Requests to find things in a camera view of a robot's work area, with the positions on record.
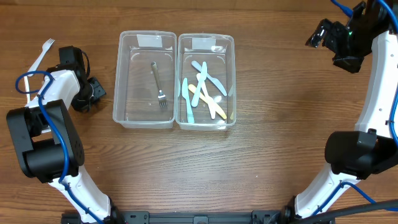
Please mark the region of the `white plastic knife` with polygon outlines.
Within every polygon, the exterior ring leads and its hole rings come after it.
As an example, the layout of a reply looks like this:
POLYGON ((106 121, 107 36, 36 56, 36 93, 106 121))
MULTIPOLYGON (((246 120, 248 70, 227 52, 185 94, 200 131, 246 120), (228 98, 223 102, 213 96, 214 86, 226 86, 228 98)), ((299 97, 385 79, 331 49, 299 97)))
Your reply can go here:
MULTIPOLYGON (((203 90, 203 94, 208 98, 208 101, 209 101, 209 102, 213 102, 212 99, 210 98, 208 92, 207 92, 205 83, 202 84, 201 89, 202 89, 203 87, 205 87, 205 89, 203 90)), ((213 109, 211 106, 208 106, 208 108, 209 108, 209 112, 210 112, 211 118, 212 118, 212 119, 215 119, 215 113, 216 113, 216 112, 214 111, 214 109, 213 109)))

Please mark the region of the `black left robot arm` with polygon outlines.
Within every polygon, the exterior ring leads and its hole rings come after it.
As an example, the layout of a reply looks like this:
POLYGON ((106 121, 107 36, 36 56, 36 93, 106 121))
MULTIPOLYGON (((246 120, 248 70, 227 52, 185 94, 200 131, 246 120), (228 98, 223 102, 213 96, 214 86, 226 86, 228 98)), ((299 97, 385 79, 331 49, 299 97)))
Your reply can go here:
POLYGON ((43 75, 42 87, 25 90, 34 99, 6 116, 22 172, 57 189, 77 210, 64 213, 62 223, 124 223, 112 200, 96 186, 84 167, 82 141, 69 108, 87 112, 106 92, 90 76, 90 62, 81 49, 59 50, 60 63, 43 75))

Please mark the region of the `light blue plastic knife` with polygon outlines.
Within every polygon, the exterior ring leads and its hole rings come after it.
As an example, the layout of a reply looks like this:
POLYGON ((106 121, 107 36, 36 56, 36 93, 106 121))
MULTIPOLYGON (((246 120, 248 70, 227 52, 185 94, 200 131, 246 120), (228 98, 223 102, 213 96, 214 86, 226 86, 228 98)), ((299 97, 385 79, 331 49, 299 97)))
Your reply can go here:
POLYGON ((194 68, 197 68, 198 70, 200 70, 199 81, 198 81, 198 84, 197 84, 197 87, 196 87, 196 90, 194 92, 193 99, 192 99, 192 106, 196 108, 198 106, 198 100, 200 97, 201 86, 202 86, 202 84, 204 84, 204 82, 207 78, 208 68, 207 68, 206 62, 202 63, 201 69, 199 69, 200 64, 196 61, 192 62, 192 66, 194 68))

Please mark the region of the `pale grey-blue plastic knife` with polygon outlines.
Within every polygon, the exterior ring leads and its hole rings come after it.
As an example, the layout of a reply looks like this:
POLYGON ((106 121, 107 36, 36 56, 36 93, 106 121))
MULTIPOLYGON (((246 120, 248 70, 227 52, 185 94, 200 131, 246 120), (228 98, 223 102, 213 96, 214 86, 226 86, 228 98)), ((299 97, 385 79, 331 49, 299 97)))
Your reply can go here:
MULTIPOLYGON (((202 69, 201 65, 200 65, 197 61, 195 61, 195 60, 193 60, 193 61, 191 62, 191 65, 192 65, 196 70, 198 70, 199 72, 200 72, 201 69, 202 69)), ((225 87, 223 86, 223 84, 222 84, 217 78, 214 78, 214 77, 212 77, 210 74, 208 74, 208 75, 207 75, 207 79, 209 79, 209 81, 212 82, 212 83, 214 84, 214 86, 217 87, 217 89, 219 89, 219 91, 220 91, 224 96, 227 96, 225 87)))

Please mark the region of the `pale blue plastic fork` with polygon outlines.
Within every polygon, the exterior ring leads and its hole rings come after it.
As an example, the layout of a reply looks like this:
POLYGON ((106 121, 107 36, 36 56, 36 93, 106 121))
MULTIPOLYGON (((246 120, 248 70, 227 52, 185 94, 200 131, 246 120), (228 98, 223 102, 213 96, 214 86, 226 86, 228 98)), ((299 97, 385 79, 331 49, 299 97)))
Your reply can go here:
POLYGON ((33 72, 38 69, 45 54, 48 52, 48 50, 51 48, 51 46, 54 42, 55 42, 55 39, 49 39, 43 44, 42 51, 41 51, 40 55, 37 57, 37 59, 35 60, 35 62, 32 64, 32 66, 28 69, 29 72, 33 72))

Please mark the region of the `teal plastic knife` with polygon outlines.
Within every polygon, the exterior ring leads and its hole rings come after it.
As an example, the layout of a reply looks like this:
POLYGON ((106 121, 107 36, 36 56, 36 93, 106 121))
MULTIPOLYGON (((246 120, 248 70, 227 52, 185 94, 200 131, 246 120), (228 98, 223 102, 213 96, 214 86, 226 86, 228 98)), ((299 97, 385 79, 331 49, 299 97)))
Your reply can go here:
POLYGON ((187 78, 183 79, 182 83, 182 96, 186 101, 186 109, 187 109, 187 121, 188 123, 194 123, 194 116, 193 116, 193 111, 192 111, 192 106, 190 103, 190 97, 189 97, 189 90, 188 90, 188 81, 187 78))

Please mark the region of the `yellow plastic knife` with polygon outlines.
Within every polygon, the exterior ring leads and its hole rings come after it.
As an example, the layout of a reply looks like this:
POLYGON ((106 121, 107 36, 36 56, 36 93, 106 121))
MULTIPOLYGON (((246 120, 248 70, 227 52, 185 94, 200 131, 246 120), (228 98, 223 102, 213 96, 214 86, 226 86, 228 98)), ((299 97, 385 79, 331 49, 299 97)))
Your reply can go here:
MULTIPOLYGON (((197 88, 196 88, 195 85, 189 84, 188 89, 189 89, 192 93, 194 93, 194 92, 196 91, 197 88)), ((204 94, 202 94, 202 93, 200 93, 200 99, 201 99, 202 101, 204 101, 208 106, 211 106, 211 107, 214 109, 214 111, 215 111, 216 113, 218 113, 223 119, 226 119, 226 118, 227 118, 226 113, 223 111, 223 109, 221 108, 221 106, 219 106, 217 103, 209 102, 209 101, 208 101, 208 98, 207 98, 204 94)))

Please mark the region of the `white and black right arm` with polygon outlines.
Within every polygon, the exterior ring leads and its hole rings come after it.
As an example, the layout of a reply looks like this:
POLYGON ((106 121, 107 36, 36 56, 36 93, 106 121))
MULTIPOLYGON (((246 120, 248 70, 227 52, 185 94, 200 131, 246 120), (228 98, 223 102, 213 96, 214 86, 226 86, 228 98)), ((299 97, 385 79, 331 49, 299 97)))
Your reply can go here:
POLYGON ((366 100, 352 131, 329 136, 323 169, 284 207, 279 223, 334 223, 346 215, 397 210, 396 201, 371 198, 364 205, 331 210, 348 189, 397 165, 397 2, 363 1, 341 10, 348 22, 320 21, 307 45, 328 48, 334 53, 333 64, 350 73, 359 72, 364 58, 371 55, 366 100))

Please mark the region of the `wide metal fork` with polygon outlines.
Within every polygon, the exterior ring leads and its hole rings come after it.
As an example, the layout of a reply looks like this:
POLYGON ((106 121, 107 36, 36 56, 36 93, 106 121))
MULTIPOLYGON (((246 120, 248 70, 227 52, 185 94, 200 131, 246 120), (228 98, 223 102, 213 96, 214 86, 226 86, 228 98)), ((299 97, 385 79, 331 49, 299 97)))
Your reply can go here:
POLYGON ((159 76, 159 71, 158 71, 158 66, 155 62, 152 62, 151 64, 151 69, 152 72, 154 74, 154 78, 155 78, 155 82, 157 85, 157 89, 158 89, 158 101, 159 101, 159 105, 161 108, 167 108, 167 97, 163 92, 163 88, 160 82, 160 76, 159 76))

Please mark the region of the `white plastic fork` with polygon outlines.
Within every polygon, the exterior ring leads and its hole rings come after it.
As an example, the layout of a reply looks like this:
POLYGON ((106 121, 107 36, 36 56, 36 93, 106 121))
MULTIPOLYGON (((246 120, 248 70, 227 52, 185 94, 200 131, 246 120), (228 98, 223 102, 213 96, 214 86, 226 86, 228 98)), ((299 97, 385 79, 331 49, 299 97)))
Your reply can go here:
POLYGON ((29 86, 29 77, 25 76, 24 77, 24 86, 25 86, 25 92, 26 92, 26 98, 27 98, 27 102, 29 103, 31 101, 30 99, 30 86, 29 86))

